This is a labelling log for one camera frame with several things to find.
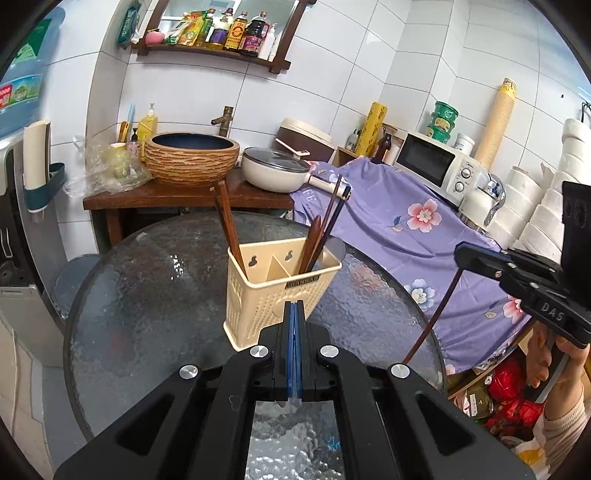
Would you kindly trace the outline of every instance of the utensil handle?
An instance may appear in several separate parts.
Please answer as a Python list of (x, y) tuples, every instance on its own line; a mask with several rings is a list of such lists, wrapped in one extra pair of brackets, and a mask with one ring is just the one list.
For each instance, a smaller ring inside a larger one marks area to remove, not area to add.
[[(328, 193), (333, 193), (333, 191), (335, 190), (335, 185), (331, 182), (329, 182), (328, 180), (324, 180), (321, 179), (320, 177), (317, 177), (316, 175), (310, 175), (310, 178), (308, 179), (308, 183), (310, 185), (312, 185), (313, 187), (316, 187), (317, 189), (320, 190), (324, 190), (325, 192)], [(339, 186), (339, 190), (336, 193), (336, 196), (340, 199), (343, 198), (343, 195), (345, 194), (345, 189), (347, 188), (347, 185), (345, 183), (341, 183), (341, 185)]]

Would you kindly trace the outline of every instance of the condiment bottle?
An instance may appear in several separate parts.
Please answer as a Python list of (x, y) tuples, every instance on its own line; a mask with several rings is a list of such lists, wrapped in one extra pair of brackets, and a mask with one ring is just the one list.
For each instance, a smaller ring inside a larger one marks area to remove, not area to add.
[(242, 12), (242, 15), (234, 20), (232, 27), (230, 28), (230, 32), (228, 33), (228, 39), (226, 40), (226, 44), (224, 45), (224, 50), (236, 51), (240, 46), (240, 41), (242, 40), (242, 36), (244, 35), (244, 31), (246, 30), (246, 24), (248, 23), (248, 12)]
[(207, 10), (207, 15), (205, 17), (205, 20), (203, 21), (201, 32), (199, 32), (199, 35), (197, 36), (197, 41), (195, 42), (195, 45), (197, 45), (198, 47), (203, 47), (205, 45), (205, 41), (207, 40), (209, 31), (212, 29), (213, 16), (215, 15), (215, 13), (215, 8), (210, 8), (209, 10)]
[(265, 33), (267, 32), (267, 12), (261, 12), (258, 17), (252, 19), (247, 26), (242, 41), (240, 42), (239, 53), (256, 57), (261, 47)]
[(228, 32), (232, 26), (234, 9), (228, 8), (219, 22), (214, 26), (212, 36), (207, 44), (212, 50), (221, 50), (228, 39)]

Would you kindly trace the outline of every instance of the wooden stick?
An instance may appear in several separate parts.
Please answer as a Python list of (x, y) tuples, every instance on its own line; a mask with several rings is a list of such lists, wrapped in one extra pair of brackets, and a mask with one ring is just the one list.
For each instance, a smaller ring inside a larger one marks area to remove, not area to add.
[(456, 272), (456, 274), (454, 275), (452, 282), (449, 284), (449, 287), (447, 288), (447, 292), (445, 292), (445, 295), (443, 296), (443, 300), (441, 301), (441, 303), (437, 307), (437, 310), (435, 310), (435, 313), (433, 314), (433, 316), (431, 317), (431, 320), (429, 320), (429, 323), (427, 324), (427, 326), (425, 327), (425, 329), (421, 333), (421, 336), (418, 338), (418, 340), (415, 342), (413, 347), (410, 349), (409, 353), (407, 353), (407, 356), (404, 357), (404, 360), (402, 360), (403, 364), (406, 365), (411, 361), (411, 359), (414, 357), (414, 354), (417, 353), (417, 350), (420, 348), (420, 346), (425, 341), (425, 338), (427, 338), (427, 335), (429, 335), (429, 333), (431, 333), (431, 330), (433, 330), (435, 323), (439, 320), (439, 317), (440, 317), (441, 313), (443, 312), (443, 309), (446, 307), (447, 302), (449, 301), (450, 297), (452, 296), (453, 291), (456, 289), (457, 283), (460, 281), (460, 277), (462, 276), (462, 272), (464, 272), (464, 271), (461, 268), (459, 268), (458, 271)]
[(321, 235), (322, 229), (320, 225), (320, 216), (317, 216), (314, 218), (314, 221), (312, 221), (312, 225), (310, 226), (310, 230), (308, 231), (308, 238), (306, 238), (306, 243), (304, 243), (300, 267), (297, 271), (298, 275), (306, 273), (306, 268), (308, 267), (308, 263), (310, 263), (310, 259), (314, 254), (314, 249), (316, 247), (316, 244), (319, 242)]

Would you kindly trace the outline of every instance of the frying pan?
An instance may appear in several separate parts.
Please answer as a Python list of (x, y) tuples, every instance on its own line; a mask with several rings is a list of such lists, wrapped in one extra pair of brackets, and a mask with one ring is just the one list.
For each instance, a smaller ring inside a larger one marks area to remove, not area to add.
[[(308, 162), (270, 148), (247, 148), (242, 155), (242, 173), (248, 183), (269, 192), (291, 193), (306, 184), (328, 193), (335, 189), (331, 182), (312, 175)], [(339, 186), (340, 198), (345, 187)]]

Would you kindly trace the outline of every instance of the blue flower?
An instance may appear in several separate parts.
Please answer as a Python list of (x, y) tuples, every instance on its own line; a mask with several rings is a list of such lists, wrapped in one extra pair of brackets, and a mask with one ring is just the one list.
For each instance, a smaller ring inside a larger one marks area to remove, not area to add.
[(405, 285), (404, 289), (410, 293), (410, 296), (424, 312), (435, 303), (435, 290), (427, 287), (427, 283), (422, 278), (416, 279), (412, 285)]

